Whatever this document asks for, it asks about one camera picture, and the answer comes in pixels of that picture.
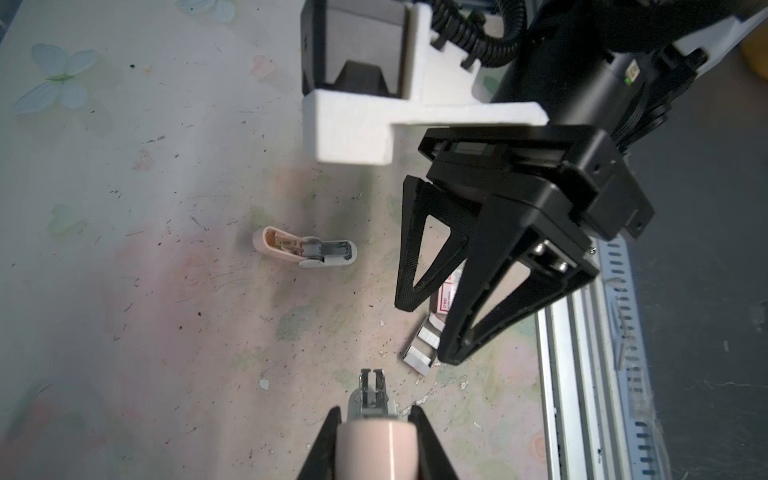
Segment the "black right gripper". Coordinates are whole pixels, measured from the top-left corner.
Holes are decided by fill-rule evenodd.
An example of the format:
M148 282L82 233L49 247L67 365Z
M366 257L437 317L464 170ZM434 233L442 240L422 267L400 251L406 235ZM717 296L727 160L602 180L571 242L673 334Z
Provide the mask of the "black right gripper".
M467 257L439 344L444 364L591 283L590 238L638 238L655 214L594 127L430 128L419 151L434 185L403 182L395 307L416 310Z

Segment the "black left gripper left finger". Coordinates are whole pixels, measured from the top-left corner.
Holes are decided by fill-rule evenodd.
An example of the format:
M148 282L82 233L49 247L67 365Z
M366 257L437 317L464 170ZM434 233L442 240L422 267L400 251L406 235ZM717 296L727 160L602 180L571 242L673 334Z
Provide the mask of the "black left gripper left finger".
M297 476L298 480L333 480L337 430L342 423L339 406L331 408Z

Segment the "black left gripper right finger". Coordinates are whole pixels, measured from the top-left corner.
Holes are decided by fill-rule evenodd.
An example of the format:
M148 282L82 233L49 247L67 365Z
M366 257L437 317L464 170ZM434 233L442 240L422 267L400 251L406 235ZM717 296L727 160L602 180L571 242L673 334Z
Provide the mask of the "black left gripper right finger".
M408 422L417 430L418 478L420 480L458 480L424 410L413 406Z

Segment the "red staple box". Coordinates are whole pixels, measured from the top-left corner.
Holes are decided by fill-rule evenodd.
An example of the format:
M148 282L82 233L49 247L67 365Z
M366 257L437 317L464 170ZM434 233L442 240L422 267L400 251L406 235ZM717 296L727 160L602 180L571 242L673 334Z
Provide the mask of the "red staple box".
M453 301L463 273L462 262L439 286L432 296L431 309L439 318L445 319L453 305Z

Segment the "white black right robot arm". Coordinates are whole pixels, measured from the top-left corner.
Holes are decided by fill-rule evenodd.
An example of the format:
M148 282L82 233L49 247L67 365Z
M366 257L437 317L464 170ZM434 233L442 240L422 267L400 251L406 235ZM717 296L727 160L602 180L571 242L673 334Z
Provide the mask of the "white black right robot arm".
M437 347L457 365L506 328L592 282L595 239L638 237L654 210L628 147L661 125L708 55L676 42L763 1L547 1L528 20L498 5L504 34L439 1L438 43L506 66L495 106L534 102L543 126L431 128L424 178L403 183L395 305L411 311L454 272L460 283Z

